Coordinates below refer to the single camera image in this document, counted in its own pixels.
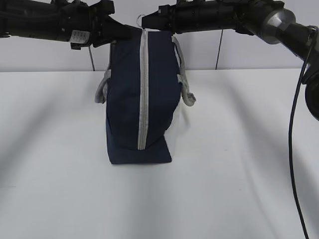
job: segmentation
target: white wall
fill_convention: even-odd
[[[98,0],[86,0],[91,5]],[[115,0],[113,17],[136,26],[140,14],[149,14],[161,4],[175,0]],[[286,8],[305,25],[319,25],[318,0],[286,0]],[[214,69],[220,31],[179,35],[188,69]],[[68,43],[11,37],[0,39],[0,71],[89,71],[92,70],[87,49],[75,51]],[[93,49],[97,70],[108,65],[108,46]],[[240,35],[233,30],[224,32],[220,69],[235,68],[296,68],[301,61],[281,45],[271,46],[257,37]]]

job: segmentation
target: gray zipper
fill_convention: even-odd
[[[144,150],[149,130],[149,36],[146,30],[143,30],[141,36],[140,65],[141,93],[138,150]]]

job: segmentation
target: black robotic arm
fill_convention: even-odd
[[[113,13],[110,0],[92,6],[80,0],[0,0],[0,37],[65,41],[72,49],[130,38],[130,30],[109,17]]]
[[[296,23],[294,13],[284,5],[275,0],[177,0],[176,5],[160,6],[158,11],[144,16],[142,26],[178,34],[234,29],[241,34],[256,35],[269,44],[282,43],[302,60],[307,60],[302,83],[307,85],[308,108],[319,120],[318,37],[313,41],[318,28]]]

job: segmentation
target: fabric bag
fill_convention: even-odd
[[[111,44],[110,65],[95,96],[95,102],[107,104],[109,159],[112,164],[169,163],[174,139],[167,139],[167,132],[176,127],[180,96],[187,106],[196,99],[171,32],[131,31],[130,40]]]

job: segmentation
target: white surface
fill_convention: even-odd
[[[287,132],[299,70],[188,72],[175,159],[112,166],[102,72],[0,74],[1,239],[300,239]],[[319,238],[319,122],[303,92],[297,188]]]

